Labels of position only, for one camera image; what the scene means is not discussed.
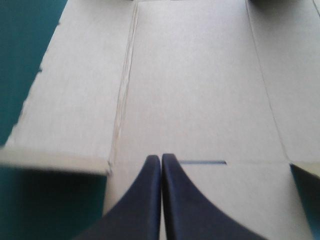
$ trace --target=crease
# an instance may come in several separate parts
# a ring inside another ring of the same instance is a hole
[[[118,99],[112,134],[112,144],[110,154],[108,157],[109,172],[106,173],[107,175],[112,175],[113,165],[117,161],[119,150],[119,138],[123,127],[123,121],[126,115],[127,97],[130,83],[131,65],[133,59],[133,45],[138,23],[138,5],[139,1],[136,1],[133,8],[132,19],[130,23],[128,41],[126,45],[125,58],[123,62],[122,75],[120,80],[120,87],[118,91]]]
[[[249,21],[251,34],[252,34],[254,49],[255,49],[255,53],[256,53],[257,59],[258,59],[260,74],[261,74],[263,86],[264,86],[264,89],[265,89],[265,93],[266,93],[266,96],[268,98],[269,108],[270,108],[270,111],[271,111],[271,114],[272,114],[272,118],[273,118],[273,122],[274,122],[274,125],[275,125],[275,129],[276,129],[276,132],[277,132],[279,140],[280,140],[280,144],[281,144],[281,148],[282,148],[283,154],[284,154],[285,158],[287,159],[287,161],[291,163],[292,161],[289,158],[289,155],[288,155],[286,146],[284,144],[283,138],[281,136],[281,133],[280,133],[280,130],[279,130],[279,126],[278,126],[278,123],[276,121],[276,117],[275,117],[275,114],[274,114],[274,110],[273,110],[273,107],[272,107],[272,104],[271,104],[271,101],[270,101],[270,96],[269,96],[269,92],[268,92],[265,76],[264,76],[264,73],[263,73],[263,70],[262,70],[262,65],[261,65],[259,54],[258,54],[258,48],[257,48],[257,43],[256,43],[255,35],[254,35],[254,30],[253,30],[252,24],[251,24],[251,17],[250,17],[249,8],[248,8],[248,0],[244,0],[244,2],[245,2],[246,13],[247,13],[248,21]]]
[[[314,5],[314,7],[315,7],[315,10],[316,10],[316,12],[318,13],[318,16],[319,16],[319,18],[320,18],[320,11],[319,11],[319,8],[318,8],[318,6],[317,6],[317,4],[316,4],[316,1],[315,1],[315,0],[312,0],[312,2],[313,2],[313,5]]]

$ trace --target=teal surface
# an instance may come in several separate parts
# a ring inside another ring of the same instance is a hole
[[[0,146],[67,0],[0,0]],[[106,177],[0,167],[0,239],[70,239],[101,217]]]
[[[68,240],[102,215],[104,176],[0,168],[0,239]]]
[[[291,172],[315,240],[320,240],[320,178],[291,165]]]
[[[0,145],[22,104],[67,0],[0,0]]]

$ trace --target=cardboard sheet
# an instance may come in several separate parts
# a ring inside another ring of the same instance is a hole
[[[256,48],[293,162],[320,161],[320,16],[311,0],[248,0]]]
[[[286,160],[243,0],[140,2],[117,162]]]
[[[42,72],[0,150],[2,162],[106,172],[134,6],[128,0],[67,2]]]
[[[267,239],[313,239],[288,164],[182,167],[211,202]]]

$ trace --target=black plastic part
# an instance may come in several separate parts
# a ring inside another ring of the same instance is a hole
[[[265,240],[214,206],[173,154],[162,156],[162,196],[168,240]]]
[[[148,156],[119,202],[75,240],[158,240],[161,214],[161,166]]]

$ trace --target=cardboard edge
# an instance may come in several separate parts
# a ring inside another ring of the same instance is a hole
[[[0,165],[41,171],[59,171],[106,176],[108,160],[65,153],[48,153],[23,148],[0,148]]]

